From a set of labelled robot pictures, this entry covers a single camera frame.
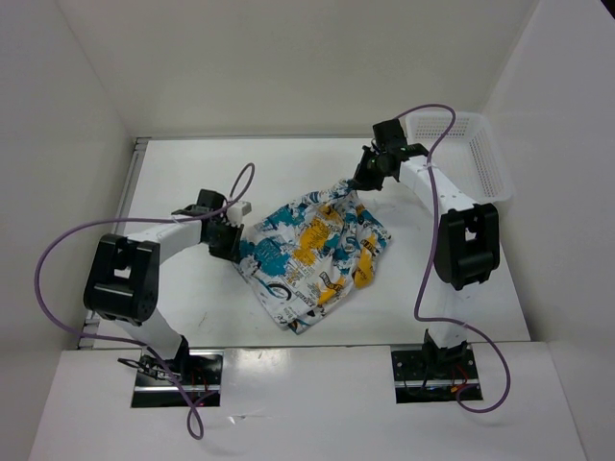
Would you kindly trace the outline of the white teal yellow patterned shorts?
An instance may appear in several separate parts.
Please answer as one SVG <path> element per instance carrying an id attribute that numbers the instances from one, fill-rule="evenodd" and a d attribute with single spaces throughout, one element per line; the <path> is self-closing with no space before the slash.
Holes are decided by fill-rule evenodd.
<path id="1" fill-rule="evenodd" d="M 278 327 L 302 334 L 373 282 L 390 239 L 352 183 L 341 180 L 248 228 L 235 268 Z"/>

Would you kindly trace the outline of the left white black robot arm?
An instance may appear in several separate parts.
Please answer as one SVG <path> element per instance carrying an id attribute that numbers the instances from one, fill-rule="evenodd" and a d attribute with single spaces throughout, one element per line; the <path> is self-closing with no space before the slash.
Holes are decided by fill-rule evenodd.
<path id="1" fill-rule="evenodd" d="M 159 380 L 178 384 L 203 370 L 188 341 L 169 326 L 157 308 L 160 266 L 181 251 L 205 244 L 209 254 L 239 261 L 244 201 L 228 202 L 203 189 L 197 201 L 173 211 L 168 221 L 129 235 L 107 233 L 99 240 L 84 293 L 85 307 L 122 327 L 142 347 L 151 348 L 131 365 Z"/>

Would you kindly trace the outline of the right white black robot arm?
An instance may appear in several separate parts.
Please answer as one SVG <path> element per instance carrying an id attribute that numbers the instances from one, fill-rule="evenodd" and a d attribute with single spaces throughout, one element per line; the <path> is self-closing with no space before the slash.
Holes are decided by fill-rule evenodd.
<path id="1" fill-rule="evenodd" d="M 413 192 L 433 217 L 427 267 L 419 285 L 414 318 L 425 323 L 421 363 L 432 377 L 445 376 L 467 356 L 467 324 L 462 307 L 501 262 L 500 219 L 492 204 L 480 204 L 460 191 L 432 157 L 431 148 L 410 144 L 398 118 L 373 126 L 352 179 L 356 190 L 380 190 L 393 178 Z"/>

